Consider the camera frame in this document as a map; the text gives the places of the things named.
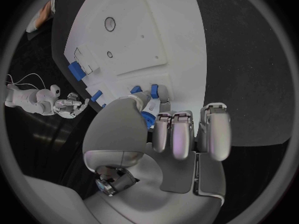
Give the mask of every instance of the circular hole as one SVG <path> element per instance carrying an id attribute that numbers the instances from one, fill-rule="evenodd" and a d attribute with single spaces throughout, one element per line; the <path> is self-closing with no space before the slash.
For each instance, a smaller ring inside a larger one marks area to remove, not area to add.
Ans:
<path id="1" fill-rule="evenodd" d="M 107 31 L 113 31 L 115 29 L 115 20 L 112 17 L 107 17 L 105 20 L 105 28 Z"/>
<path id="2" fill-rule="evenodd" d="M 113 57 L 113 55 L 112 55 L 112 53 L 111 53 L 110 51 L 107 52 L 107 56 L 108 56 L 109 58 L 112 58 L 112 57 Z"/>

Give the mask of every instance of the hole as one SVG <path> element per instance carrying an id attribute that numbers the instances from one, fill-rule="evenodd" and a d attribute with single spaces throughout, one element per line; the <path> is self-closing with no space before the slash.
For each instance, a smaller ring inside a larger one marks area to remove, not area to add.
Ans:
<path id="1" fill-rule="evenodd" d="M 111 32 L 115 29 L 115 20 L 112 17 L 107 17 L 105 20 L 105 28 Z"/>
<path id="2" fill-rule="evenodd" d="M 112 57 L 113 57 L 113 55 L 112 55 L 112 53 L 111 53 L 110 51 L 107 52 L 107 56 L 108 56 L 109 58 L 112 58 Z"/>

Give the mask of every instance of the blue block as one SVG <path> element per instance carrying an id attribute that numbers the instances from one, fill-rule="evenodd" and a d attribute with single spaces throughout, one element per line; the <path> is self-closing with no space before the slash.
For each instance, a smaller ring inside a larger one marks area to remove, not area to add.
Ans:
<path id="1" fill-rule="evenodd" d="M 153 99 L 158 99 L 159 95 L 158 95 L 158 85 L 152 85 L 151 86 L 151 91 L 150 91 L 151 97 Z"/>
<path id="2" fill-rule="evenodd" d="M 142 89 L 140 88 L 140 86 L 135 86 L 132 90 L 131 90 L 131 94 L 137 93 L 137 92 L 142 92 Z"/>
<path id="3" fill-rule="evenodd" d="M 81 69 L 78 62 L 74 61 L 71 63 L 68 68 L 73 73 L 74 77 L 77 79 L 77 81 L 81 81 L 83 77 L 86 76 L 85 72 Z"/>
<path id="4" fill-rule="evenodd" d="M 90 100 L 92 102 L 95 102 L 103 93 L 101 91 L 96 92 L 91 98 Z"/>

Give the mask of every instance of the black background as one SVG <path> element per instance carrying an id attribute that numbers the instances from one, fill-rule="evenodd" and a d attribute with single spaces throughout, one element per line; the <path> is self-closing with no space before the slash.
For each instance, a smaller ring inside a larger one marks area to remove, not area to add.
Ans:
<path id="1" fill-rule="evenodd" d="M 19 4 L 24 0 L 1 0 L 1 26 L 8 22 L 9 18 L 14 11 L 16 11 Z M 288 31 L 292 32 L 292 38 L 294 42 L 298 40 L 298 0 L 272 0 L 271 5 L 274 5 L 276 11 L 280 11 L 285 17 L 285 20 L 289 21 Z M 13 192 L 10 190 L 9 185 L 6 183 L 3 175 L 1 175 L 1 200 L 2 219 L 9 220 L 14 223 L 16 221 L 29 221 L 34 223 L 34 219 L 22 205 L 18 202 Z M 298 177 L 295 178 L 292 186 L 288 192 L 284 195 L 282 200 L 278 203 L 276 208 L 268 215 L 268 217 L 262 223 L 273 223 L 274 221 L 284 220 L 286 223 L 297 219 L 297 201 L 298 201 Z"/>

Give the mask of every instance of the blue part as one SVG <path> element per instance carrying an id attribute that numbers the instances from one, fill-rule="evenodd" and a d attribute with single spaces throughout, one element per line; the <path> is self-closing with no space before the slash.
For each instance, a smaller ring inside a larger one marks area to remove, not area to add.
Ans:
<path id="1" fill-rule="evenodd" d="M 153 99 L 158 99 L 159 95 L 158 95 L 158 85 L 152 85 L 151 86 L 151 91 L 150 91 L 151 97 Z"/>
<path id="2" fill-rule="evenodd" d="M 142 92 L 142 89 L 140 88 L 140 86 L 135 86 L 132 90 L 131 90 L 131 94 L 137 93 L 137 92 Z"/>
<path id="3" fill-rule="evenodd" d="M 143 116 L 143 118 L 145 118 L 146 122 L 147 122 L 147 127 L 148 129 L 150 129 L 150 127 L 152 125 L 154 125 L 154 121 L 155 121 L 155 116 L 149 112 L 146 111 L 142 111 L 141 115 Z"/>
<path id="4" fill-rule="evenodd" d="M 83 77 L 86 76 L 85 72 L 81 69 L 81 66 L 78 62 L 74 61 L 71 63 L 68 68 L 73 73 L 74 77 L 77 79 L 77 81 L 81 81 Z"/>
<path id="5" fill-rule="evenodd" d="M 90 100 L 92 101 L 92 102 L 95 102 L 101 95 L 102 95 L 103 93 L 101 92 L 101 91 L 98 91 L 98 92 L 96 92 L 95 94 L 94 94 L 94 96 L 92 96 L 91 98 L 90 98 Z"/>

